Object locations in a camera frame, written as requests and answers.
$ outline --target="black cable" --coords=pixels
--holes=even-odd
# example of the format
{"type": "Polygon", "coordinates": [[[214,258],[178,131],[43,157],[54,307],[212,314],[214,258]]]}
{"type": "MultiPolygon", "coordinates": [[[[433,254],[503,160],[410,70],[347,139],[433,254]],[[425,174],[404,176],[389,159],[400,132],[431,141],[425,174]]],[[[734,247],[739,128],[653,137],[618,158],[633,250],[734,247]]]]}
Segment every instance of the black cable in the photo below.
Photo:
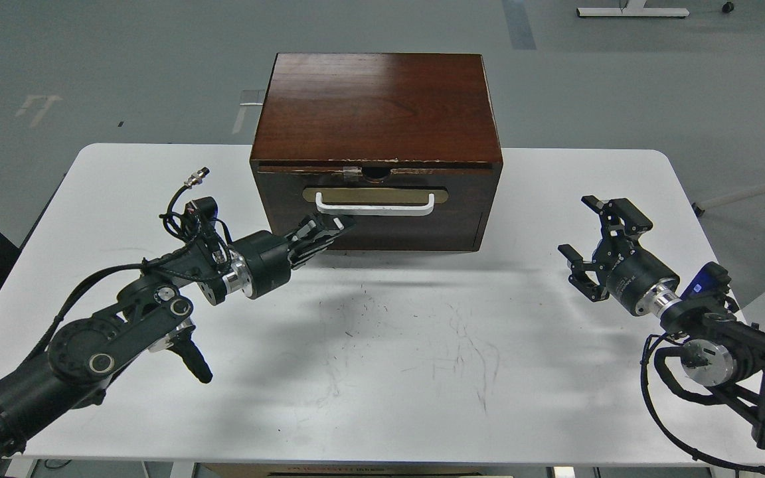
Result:
{"type": "Polygon", "coordinates": [[[160,270],[160,272],[167,274],[168,276],[173,276],[174,278],[179,278],[179,279],[185,279],[185,281],[191,281],[191,282],[216,281],[216,279],[222,278],[222,274],[219,274],[216,276],[209,276],[209,278],[201,278],[200,276],[192,276],[182,272],[176,272],[175,270],[170,270],[165,267],[157,267],[157,269],[160,270]]]}
{"type": "Polygon", "coordinates": [[[663,432],[663,435],[665,435],[666,438],[669,439],[672,443],[676,445],[676,447],[680,448],[683,451],[686,451],[686,453],[689,454],[690,457],[692,457],[693,460],[701,460],[705,463],[708,463],[708,465],[713,466],[719,466],[720,468],[727,468],[727,469],[733,469],[736,471],[750,471],[754,473],[760,473],[762,475],[765,475],[765,466],[749,466],[749,465],[741,465],[740,463],[733,463],[729,462],[727,460],[719,459],[718,457],[714,457],[711,455],[708,455],[707,453],[703,453],[703,451],[699,451],[696,448],[690,447],[687,443],[681,441],[677,436],[672,435],[671,432],[665,427],[665,424],[659,419],[659,415],[657,415],[657,412],[655,408],[653,407],[653,402],[651,400],[651,394],[649,392],[649,381],[647,380],[647,366],[649,365],[649,361],[651,359],[651,355],[655,351],[655,349],[667,338],[668,334],[664,333],[663,335],[657,336],[657,335],[650,335],[645,340],[645,345],[643,348],[643,356],[641,357],[641,360],[639,361],[640,365],[640,374],[639,374],[639,383],[641,386],[641,391],[643,391],[643,400],[645,402],[645,407],[647,408],[647,411],[651,415],[651,418],[653,418],[653,421],[657,424],[657,427],[659,427],[659,430],[663,432]],[[651,339],[656,338],[655,342],[651,345],[651,339]]]}
{"type": "Polygon", "coordinates": [[[224,237],[226,238],[226,242],[231,243],[232,235],[228,233],[228,226],[226,226],[226,223],[224,223],[222,220],[219,220],[218,218],[214,218],[214,220],[220,223],[222,227],[224,227],[224,237]]]}
{"type": "Polygon", "coordinates": [[[64,466],[70,465],[70,462],[72,462],[72,460],[55,460],[55,459],[43,460],[43,468],[45,468],[45,469],[62,469],[62,468],[64,468],[64,466]],[[51,466],[51,465],[49,465],[50,461],[63,461],[64,463],[61,463],[60,465],[57,465],[57,466],[51,466]]]}

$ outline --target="gray floor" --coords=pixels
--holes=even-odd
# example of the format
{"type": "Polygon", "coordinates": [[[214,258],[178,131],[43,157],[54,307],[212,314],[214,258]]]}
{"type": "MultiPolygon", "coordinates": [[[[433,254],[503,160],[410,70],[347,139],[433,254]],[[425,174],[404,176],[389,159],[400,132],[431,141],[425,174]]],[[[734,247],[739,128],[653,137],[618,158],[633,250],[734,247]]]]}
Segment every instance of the gray floor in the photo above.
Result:
{"type": "MultiPolygon", "coordinates": [[[[479,52],[505,147],[658,149],[690,200],[764,182],[765,1],[730,15],[721,1],[649,1],[686,19],[574,14],[614,4],[0,3],[0,231],[24,241],[85,145],[251,143],[256,108],[236,131],[238,103],[266,88],[280,51],[479,52]]],[[[765,290],[765,196],[701,224],[751,302],[765,290]]],[[[651,232],[667,233],[679,231],[651,232]]]]}

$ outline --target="connector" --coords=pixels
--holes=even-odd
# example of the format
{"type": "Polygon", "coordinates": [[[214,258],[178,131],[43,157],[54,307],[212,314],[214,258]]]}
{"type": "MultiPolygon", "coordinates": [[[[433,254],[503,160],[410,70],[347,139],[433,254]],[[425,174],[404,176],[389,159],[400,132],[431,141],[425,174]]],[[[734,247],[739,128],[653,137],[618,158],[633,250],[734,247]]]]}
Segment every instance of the connector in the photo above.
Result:
{"type": "Polygon", "coordinates": [[[185,187],[188,189],[195,187],[195,185],[200,185],[203,183],[203,178],[206,177],[210,173],[209,169],[207,167],[203,167],[203,169],[200,169],[196,173],[193,173],[187,181],[185,181],[185,187]]]}

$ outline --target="box lid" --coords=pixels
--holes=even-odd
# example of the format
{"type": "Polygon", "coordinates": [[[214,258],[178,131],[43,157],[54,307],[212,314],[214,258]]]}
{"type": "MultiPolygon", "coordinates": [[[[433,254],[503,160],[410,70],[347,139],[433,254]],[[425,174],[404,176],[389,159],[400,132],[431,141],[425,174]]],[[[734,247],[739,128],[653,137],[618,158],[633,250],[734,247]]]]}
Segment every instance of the box lid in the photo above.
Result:
{"type": "Polygon", "coordinates": [[[279,54],[251,161],[501,163],[478,54],[279,54]]]}

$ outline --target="cable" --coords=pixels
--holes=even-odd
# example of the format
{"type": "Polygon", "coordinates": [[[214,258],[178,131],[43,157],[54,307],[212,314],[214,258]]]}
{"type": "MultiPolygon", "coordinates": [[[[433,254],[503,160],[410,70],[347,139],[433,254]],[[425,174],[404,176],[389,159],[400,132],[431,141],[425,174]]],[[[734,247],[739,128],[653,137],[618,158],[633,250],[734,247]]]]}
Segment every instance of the cable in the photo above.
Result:
{"type": "Polygon", "coordinates": [[[43,460],[43,468],[62,469],[64,468],[64,466],[70,465],[70,462],[72,462],[72,460],[55,460],[55,459],[43,460]],[[63,462],[63,463],[56,463],[56,465],[49,465],[49,462],[63,462]]]}
{"type": "Polygon", "coordinates": [[[699,451],[696,448],[690,447],[687,443],[681,441],[677,436],[672,435],[671,432],[665,427],[665,424],[659,419],[659,415],[657,415],[657,412],[655,408],[653,407],[653,402],[651,400],[651,394],[649,392],[649,381],[647,380],[647,366],[649,365],[649,362],[651,360],[651,356],[655,349],[664,341],[667,339],[668,334],[664,333],[663,335],[650,335],[645,340],[645,345],[643,346],[643,356],[641,357],[641,360],[639,361],[640,365],[640,374],[639,374],[639,384],[641,386],[641,391],[643,391],[643,400],[645,402],[645,407],[647,408],[647,411],[651,415],[651,418],[653,418],[653,421],[657,424],[657,427],[659,427],[659,430],[663,432],[663,435],[665,435],[666,438],[669,439],[672,443],[676,445],[676,447],[680,448],[683,451],[686,451],[686,453],[689,454],[690,457],[692,457],[693,460],[701,460],[705,463],[709,463],[709,465],[713,466],[719,466],[720,468],[727,468],[727,469],[733,469],[736,471],[750,471],[754,473],[760,473],[762,475],[765,475],[765,466],[749,466],[749,465],[741,465],[740,463],[733,463],[729,462],[728,460],[719,459],[718,457],[713,457],[711,455],[708,455],[707,453],[703,453],[703,451],[699,451]],[[651,345],[651,339],[656,338],[655,342],[651,345]]]}

